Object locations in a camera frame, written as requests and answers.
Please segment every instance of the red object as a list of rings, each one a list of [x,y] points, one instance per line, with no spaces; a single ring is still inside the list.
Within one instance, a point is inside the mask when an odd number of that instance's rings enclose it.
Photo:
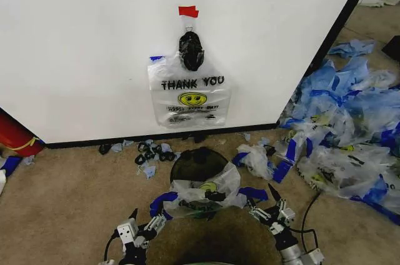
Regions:
[[[197,18],[199,16],[199,11],[196,10],[196,6],[190,7],[178,7],[179,8],[179,15],[185,15]]]
[[[39,138],[2,111],[0,111],[0,143],[22,157],[37,154],[44,148]]]

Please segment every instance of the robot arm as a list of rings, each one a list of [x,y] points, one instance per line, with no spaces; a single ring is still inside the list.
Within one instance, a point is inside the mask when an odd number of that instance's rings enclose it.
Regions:
[[[276,249],[282,257],[284,265],[318,265],[324,259],[323,254],[317,247],[309,252],[303,252],[299,247],[299,241],[292,235],[292,231],[297,233],[305,233],[305,231],[297,231],[290,228],[291,222],[294,220],[295,213],[287,207],[286,200],[282,199],[278,192],[268,184],[276,205],[268,209],[262,210],[257,207],[253,199],[248,198],[247,204],[250,207],[250,215],[256,218],[261,224],[268,227],[269,231],[275,238]],[[142,226],[136,223],[138,210],[136,209],[128,220],[121,223],[115,230],[109,243],[114,238],[120,238],[122,241],[124,257],[119,265],[146,265],[146,252],[149,247],[150,240],[154,239],[164,228],[167,219],[163,215],[163,210],[158,210],[157,215],[151,221]],[[114,261],[107,261],[107,250],[104,254],[104,262],[99,265],[114,265]]]
[[[291,222],[294,220],[295,213],[286,206],[286,200],[282,199],[279,193],[268,184],[276,205],[266,210],[256,207],[252,199],[248,199],[250,207],[250,215],[256,218],[260,223],[266,225],[274,236],[276,241],[276,249],[282,257],[284,265],[318,265],[321,264],[324,256],[317,247],[309,252],[303,252],[299,247],[299,241],[292,235],[290,228]]]
[[[135,209],[128,220],[122,222],[116,229],[115,235],[122,242],[124,257],[119,265],[146,265],[146,253],[149,248],[150,240],[153,240],[165,226],[167,219],[164,215],[158,214],[149,223],[138,226],[136,216],[138,210]],[[107,250],[104,261],[100,265],[114,265],[114,261],[107,261]]]

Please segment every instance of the smiley face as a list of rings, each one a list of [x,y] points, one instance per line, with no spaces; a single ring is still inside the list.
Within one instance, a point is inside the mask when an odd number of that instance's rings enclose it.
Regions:
[[[201,106],[207,101],[207,96],[203,93],[188,92],[179,95],[177,100],[185,106]]]

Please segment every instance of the red fire extinguisher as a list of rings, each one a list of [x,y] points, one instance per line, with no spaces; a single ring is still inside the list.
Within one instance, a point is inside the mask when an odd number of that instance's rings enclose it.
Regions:
[[[39,138],[2,110],[0,110],[0,143],[22,157],[37,154],[44,148]]]

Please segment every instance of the floor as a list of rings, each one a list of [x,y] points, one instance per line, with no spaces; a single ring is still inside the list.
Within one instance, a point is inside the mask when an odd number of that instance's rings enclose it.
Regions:
[[[400,6],[381,9],[357,7],[338,41],[352,38],[377,40],[368,56],[371,67],[400,74],[399,66],[380,49],[400,34]],[[338,67],[344,61],[334,57]],[[281,129],[251,133],[272,142],[285,135]],[[232,158],[245,143],[240,134],[211,136],[201,144],[192,139],[167,141],[174,151],[199,146],[213,148]],[[136,175],[137,149],[102,156],[97,147],[54,149],[41,152],[31,166],[20,165],[9,178],[0,198],[0,256],[2,264],[97,264],[112,231],[134,208],[140,224],[149,217],[149,203],[169,189],[171,162],[159,163],[156,175]],[[240,169],[243,186],[266,188],[262,179]],[[282,184],[273,183],[296,212],[294,228],[315,192],[291,171]],[[272,201],[262,206],[272,205]],[[400,227],[358,202],[321,195],[312,207],[307,227],[316,229],[319,246],[329,264],[398,264]],[[177,219],[168,222],[151,242],[148,264],[184,264],[222,261],[235,264],[280,264],[273,237],[245,209],[229,208],[211,221]],[[119,240],[109,257],[121,257]]]

